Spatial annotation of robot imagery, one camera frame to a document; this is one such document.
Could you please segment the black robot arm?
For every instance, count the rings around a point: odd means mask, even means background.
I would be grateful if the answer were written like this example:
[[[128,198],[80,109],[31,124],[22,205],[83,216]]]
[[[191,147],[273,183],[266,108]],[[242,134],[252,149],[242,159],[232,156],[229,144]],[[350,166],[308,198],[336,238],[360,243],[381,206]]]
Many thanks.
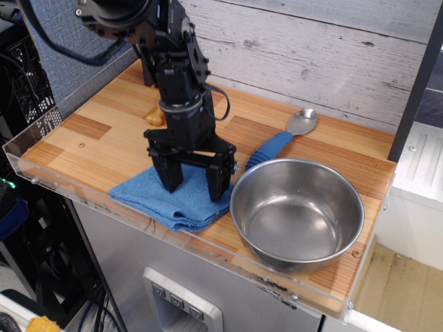
[[[165,189],[183,181],[184,164],[206,171],[210,199],[222,198],[235,173],[235,146],[215,132],[213,95],[206,83],[208,58],[197,43],[195,26],[178,1],[79,1],[76,15],[91,31],[138,47],[145,84],[160,93],[164,129],[144,137]]]

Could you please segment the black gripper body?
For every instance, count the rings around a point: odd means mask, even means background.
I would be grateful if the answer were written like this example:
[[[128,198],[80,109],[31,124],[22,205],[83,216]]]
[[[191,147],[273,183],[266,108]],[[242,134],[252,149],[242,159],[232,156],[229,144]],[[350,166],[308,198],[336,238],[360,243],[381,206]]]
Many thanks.
[[[198,92],[185,103],[159,102],[166,128],[148,129],[148,152],[157,172],[175,174],[182,163],[219,169],[223,175],[237,171],[236,147],[215,132],[216,122],[211,89]]]

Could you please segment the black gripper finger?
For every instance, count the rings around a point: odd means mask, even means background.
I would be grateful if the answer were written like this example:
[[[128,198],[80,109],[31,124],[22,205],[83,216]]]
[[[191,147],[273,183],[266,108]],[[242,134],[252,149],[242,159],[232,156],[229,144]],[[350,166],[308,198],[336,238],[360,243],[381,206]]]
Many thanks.
[[[183,182],[181,163],[164,156],[153,156],[152,161],[164,188],[168,192],[175,191]]]
[[[222,195],[229,188],[230,178],[229,165],[210,165],[206,168],[206,180],[212,202],[218,202],[222,199]]]

